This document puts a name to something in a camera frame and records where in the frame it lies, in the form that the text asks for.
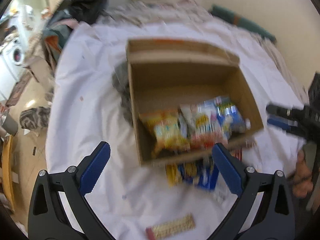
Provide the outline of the right hand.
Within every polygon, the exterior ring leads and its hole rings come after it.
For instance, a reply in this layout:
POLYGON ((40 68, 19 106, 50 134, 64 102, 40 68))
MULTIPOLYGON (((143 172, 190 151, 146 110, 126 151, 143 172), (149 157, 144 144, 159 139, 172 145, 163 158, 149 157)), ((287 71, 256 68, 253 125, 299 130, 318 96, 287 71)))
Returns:
POLYGON ((297 198, 305 198, 313 190, 312 172, 307 167, 304 151, 298 151, 292 192, 297 198))

